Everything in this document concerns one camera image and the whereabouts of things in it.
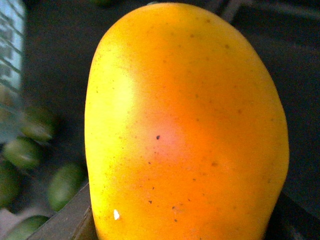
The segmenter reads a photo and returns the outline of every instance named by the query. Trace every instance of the green fruit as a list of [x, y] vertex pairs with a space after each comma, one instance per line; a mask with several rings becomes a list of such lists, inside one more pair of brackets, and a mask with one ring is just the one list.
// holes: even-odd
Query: green fruit
[[7, 207], [21, 192], [22, 176], [9, 161], [0, 162], [0, 209]]
[[2, 151], [4, 158], [19, 169], [34, 169], [40, 165], [43, 158], [43, 148], [24, 136], [18, 136], [5, 144]]
[[26, 218], [18, 223], [4, 238], [4, 240], [26, 240], [38, 228], [43, 225], [49, 217], [36, 215]]
[[67, 163], [56, 172], [48, 188], [48, 201], [54, 211], [58, 212], [76, 195], [86, 175], [76, 163]]
[[21, 132], [33, 140], [47, 142], [58, 132], [59, 118], [45, 107], [30, 106], [24, 110]]

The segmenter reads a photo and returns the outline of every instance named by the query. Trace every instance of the mango skin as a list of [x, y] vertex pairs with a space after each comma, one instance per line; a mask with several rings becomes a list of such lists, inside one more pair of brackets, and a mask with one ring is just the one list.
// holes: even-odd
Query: mango skin
[[286, 117], [231, 25], [183, 3], [138, 8], [93, 57], [85, 106], [100, 240], [261, 240], [286, 179]]

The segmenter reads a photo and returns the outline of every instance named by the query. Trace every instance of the orange mango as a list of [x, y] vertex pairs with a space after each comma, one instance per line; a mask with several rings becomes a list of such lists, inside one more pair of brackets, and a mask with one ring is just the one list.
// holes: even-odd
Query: orange mango
[[261, 240], [289, 164], [285, 113], [233, 26], [184, 3], [103, 36], [85, 104], [100, 240]]

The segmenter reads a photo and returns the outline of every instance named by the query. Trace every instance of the dark surface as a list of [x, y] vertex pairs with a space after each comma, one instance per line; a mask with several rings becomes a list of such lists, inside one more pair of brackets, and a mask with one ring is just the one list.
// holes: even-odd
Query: dark surface
[[[55, 151], [47, 156], [40, 171], [31, 176], [41, 184], [31, 184], [30, 189], [24, 190], [26, 195], [20, 199], [18, 214], [19, 209], [33, 209], [35, 205], [47, 216], [53, 214], [47, 210], [45, 191], [53, 172], [65, 162], [85, 161], [86, 89], [97, 45], [120, 17], [148, 2], [151, 1], [123, 0], [109, 8], [99, 8], [88, 0], [42, 0], [29, 6], [23, 95], [27, 104], [51, 108], [65, 124], [52, 143]], [[179, 2], [215, 6], [201, 0]], [[237, 1], [220, 5], [219, 11], [223, 13], [228, 8], [241, 6], [232, 4], [234, 2]], [[272, 216], [268, 239], [320, 239], [316, 235], [320, 231], [315, 218], [320, 218], [319, 18], [283, 16], [274, 11], [266, 15], [265, 10], [252, 7], [237, 10], [231, 11], [235, 14], [232, 24], [248, 38], [270, 71], [288, 120], [289, 173], [282, 198]], [[73, 217], [74, 211], [71, 212], [68, 214]], [[55, 226], [56, 231], [63, 229], [61, 224]], [[298, 235], [290, 238], [293, 231]]]

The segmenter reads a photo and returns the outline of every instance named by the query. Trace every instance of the blurred background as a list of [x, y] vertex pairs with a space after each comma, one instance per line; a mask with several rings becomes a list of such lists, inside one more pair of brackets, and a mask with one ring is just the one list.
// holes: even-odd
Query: blurred background
[[[149, 2], [117, 0], [101, 7], [89, 0], [24, 1], [21, 95], [27, 105], [46, 106], [56, 113], [62, 127], [50, 141], [40, 166], [28, 172], [19, 197], [9, 210], [0, 209], [0, 239], [27, 217], [55, 214], [46, 194], [53, 174], [65, 163], [85, 163], [85, 99], [97, 45], [119, 18]], [[176, 2], [217, 13], [247, 37], [261, 57], [275, 82], [288, 122], [290, 166], [283, 193], [320, 219], [319, 1]]]

